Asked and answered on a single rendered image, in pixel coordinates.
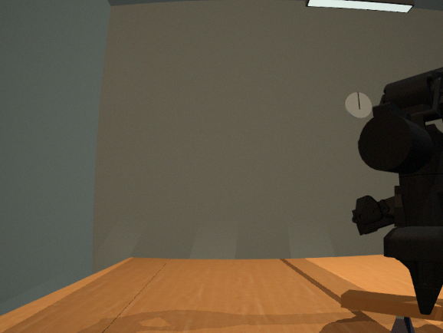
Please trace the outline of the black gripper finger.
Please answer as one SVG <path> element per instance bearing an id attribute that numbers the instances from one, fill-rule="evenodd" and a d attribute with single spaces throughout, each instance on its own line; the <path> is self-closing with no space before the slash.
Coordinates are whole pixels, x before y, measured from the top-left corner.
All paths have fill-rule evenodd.
<path id="1" fill-rule="evenodd" d="M 395 259 L 410 271 L 420 313 L 430 315 L 443 286 L 443 260 Z"/>

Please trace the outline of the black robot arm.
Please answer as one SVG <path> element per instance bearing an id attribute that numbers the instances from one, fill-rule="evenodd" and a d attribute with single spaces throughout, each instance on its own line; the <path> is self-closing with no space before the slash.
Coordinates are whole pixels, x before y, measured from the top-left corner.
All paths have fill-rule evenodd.
<path id="1" fill-rule="evenodd" d="M 361 159 L 374 170 L 405 176 L 443 174 L 443 132 L 427 121 L 443 122 L 443 68 L 387 84 L 359 137 Z M 406 226 L 402 194 L 376 202 L 357 199 L 352 221 L 360 236 L 395 224 Z M 401 223 L 401 225 L 399 225 Z"/>

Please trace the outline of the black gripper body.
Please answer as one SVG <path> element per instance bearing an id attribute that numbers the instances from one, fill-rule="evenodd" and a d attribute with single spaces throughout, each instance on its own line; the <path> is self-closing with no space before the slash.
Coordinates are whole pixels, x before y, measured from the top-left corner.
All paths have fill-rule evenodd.
<path id="1" fill-rule="evenodd" d="M 443 260 L 443 174 L 399 178 L 406 226 L 384 237 L 385 257 Z"/>

